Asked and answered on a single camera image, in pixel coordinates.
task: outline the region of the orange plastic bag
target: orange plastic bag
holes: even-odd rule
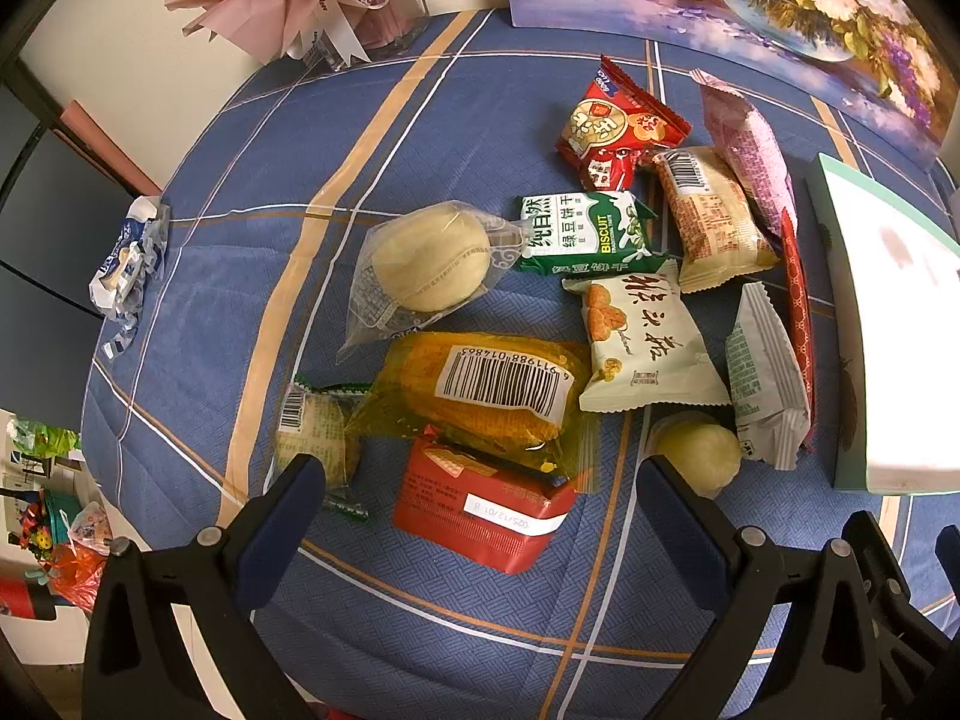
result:
[[[74,543],[73,549],[68,544],[54,547],[50,589],[75,607],[93,611],[107,558],[83,544]]]

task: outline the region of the floral painting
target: floral painting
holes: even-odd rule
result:
[[[748,65],[859,119],[919,164],[957,85],[903,0],[510,0],[517,26],[637,35]]]

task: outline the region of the barcode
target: barcode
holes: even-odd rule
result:
[[[559,425],[572,383],[568,370],[539,357],[454,346],[435,395],[501,409],[528,409]]]
[[[710,186],[697,163],[696,157],[688,151],[669,151],[664,154],[670,175],[677,185],[679,194],[708,193]]]
[[[280,410],[280,431],[284,433],[299,433],[304,429],[304,399],[306,392],[302,389],[291,389],[283,399],[283,408]]]

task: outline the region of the beige wall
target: beige wall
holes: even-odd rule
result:
[[[22,52],[61,104],[78,100],[97,124],[164,186],[195,139],[256,62],[208,33],[184,38],[199,11],[164,0],[58,0]],[[432,13],[507,0],[427,0]]]

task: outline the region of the box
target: box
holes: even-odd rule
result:
[[[563,524],[577,493],[434,442],[414,441],[394,525],[505,574],[526,571]]]
[[[840,352],[834,487],[886,495],[960,490],[960,245],[832,157],[811,162],[808,186]]]

